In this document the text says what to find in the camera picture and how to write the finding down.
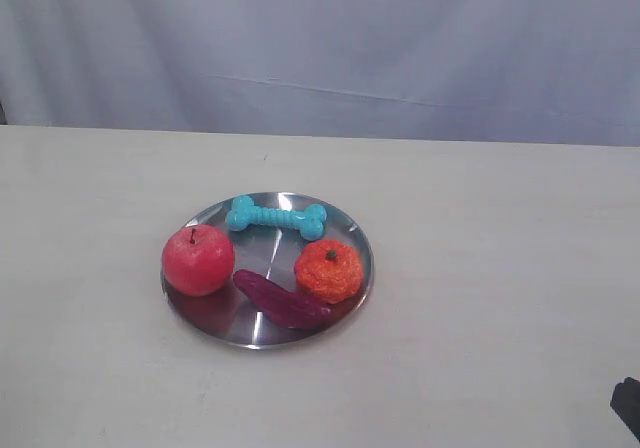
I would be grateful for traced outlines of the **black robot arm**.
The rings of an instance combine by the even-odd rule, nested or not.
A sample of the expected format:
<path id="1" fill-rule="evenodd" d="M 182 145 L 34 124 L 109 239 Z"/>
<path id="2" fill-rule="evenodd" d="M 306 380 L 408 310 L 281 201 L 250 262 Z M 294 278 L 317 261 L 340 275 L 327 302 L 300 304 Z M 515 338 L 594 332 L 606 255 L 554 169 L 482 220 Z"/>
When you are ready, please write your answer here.
<path id="1" fill-rule="evenodd" d="M 612 393 L 610 407 L 640 441 L 640 382 L 627 377 L 618 383 Z"/>

